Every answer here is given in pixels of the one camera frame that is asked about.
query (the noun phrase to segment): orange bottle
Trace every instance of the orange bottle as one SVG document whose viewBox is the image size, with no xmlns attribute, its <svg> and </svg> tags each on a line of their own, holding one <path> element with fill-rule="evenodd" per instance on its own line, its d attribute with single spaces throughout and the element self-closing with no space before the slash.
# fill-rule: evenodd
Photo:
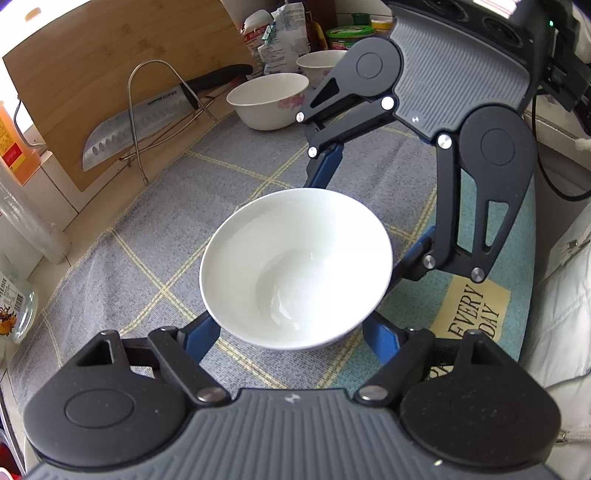
<svg viewBox="0 0 591 480">
<path fill-rule="evenodd" d="M 41 165 L 39 153 L 23 143 L 21 137 L 17 134 L 12 118 L 4 108 L 4 102 L 1 100 L 0 157 L 14 173 L 17 180 L 21 182 L 21 185 L 24 185 Z"/>
</svg>

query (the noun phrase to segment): knife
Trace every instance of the knife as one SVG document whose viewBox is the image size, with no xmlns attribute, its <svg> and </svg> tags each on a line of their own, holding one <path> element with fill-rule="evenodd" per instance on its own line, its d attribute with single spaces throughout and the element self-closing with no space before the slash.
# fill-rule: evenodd
<svg viewBox="0 0 591 480">
<path fill-rule="evenodd" d="M 228 65 L 189 80 L 187 83 L 197 93 L 225 85 L 237 77 L 251 73 L 252 65 Z M 199 108 L 197 100 L 183 84 L 134 105 L 138 141 L 155 134 L 171 122 Z M 82 152 L 82 170 L 88 171 L 96 167 L 99 163 L 131 147 L 133 143 L 129 112 L 125 109 L 105 120 L 92 131 Z"/>
</svg>

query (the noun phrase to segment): black knife handle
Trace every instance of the black knife handle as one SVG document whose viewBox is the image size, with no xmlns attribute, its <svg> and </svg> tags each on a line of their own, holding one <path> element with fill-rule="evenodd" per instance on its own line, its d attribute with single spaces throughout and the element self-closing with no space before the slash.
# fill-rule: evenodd
<svg viewBox="0 0 591 480">
<path fill-rule="evenodd" d="M 196 77 L 189 80 L 187 84 L 195 93 L 197 93 L 201 90 L 208 90 L 210 88 L 222 86 L 237 77 L 250 75 L 251 73 L 252 65 L 239 63 L 236 65 L 228 65 L 221 69 L 214 70 L 213 72 L 206 73 L 205 75 L 201 75 L 200 77 Z M 187 97 L 187 100 L 193 105 L 193 108 L 199 110 L 200 106 L 197 103 L 197 100 L 195 100 L 195 97 L 191 95 L 191 92 L 189 92 L 183 84 L 181 84 L 181 88 L 183 89 L 183 93 L 185 94 L 185 97 Z"/>
</svg>

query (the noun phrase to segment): cutting board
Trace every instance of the cutting board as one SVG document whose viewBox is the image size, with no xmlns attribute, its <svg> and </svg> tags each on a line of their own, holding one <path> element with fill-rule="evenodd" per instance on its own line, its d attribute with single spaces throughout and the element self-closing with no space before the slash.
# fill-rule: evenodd
<svg viewBox="0 0 591 480">
<path fill-rule="evenodd" d="M 144 60 L 170 62 L 186 80 L 252 63 L 220 0 L 90 0 L 4 56 L 8 73 L 47 146 L 82 191 L 114 158 L 82 171 L 86 139 L 127 108 L 127 80 Z M 135 76 L 139 103 L 178 83 L 162 64 Z"/>
</svg>

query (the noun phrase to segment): food package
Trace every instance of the food package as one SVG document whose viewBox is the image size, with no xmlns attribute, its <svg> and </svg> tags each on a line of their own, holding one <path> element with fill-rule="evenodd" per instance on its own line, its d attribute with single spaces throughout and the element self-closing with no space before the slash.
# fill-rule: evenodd
<svg viewBox="0 0 591 480">
<path fill-rule="evenodd" d="M 274 22 L 262 37 L 264 44 L 258 47 L 264 74 L 297 72 L 296 60 L 310 52 L 304 4 L 285 4 L 271 15 Z"/>
<path fill-rule="evenodd" d="M 252 58 L 255 60 L 256 66 L 252 70 L 251 78 L 260 77 L 263 70 L 263 62 L 258 53 L 258 47 L 263 45 L 262 36 L 267 30 L 267 26 L 273 22 L 273 17 L 266 10 L 258 10 L 250 15 L 242 25 L 240 33 L 244 39 L 244 43 L 251 52 Z"/>
</svg>

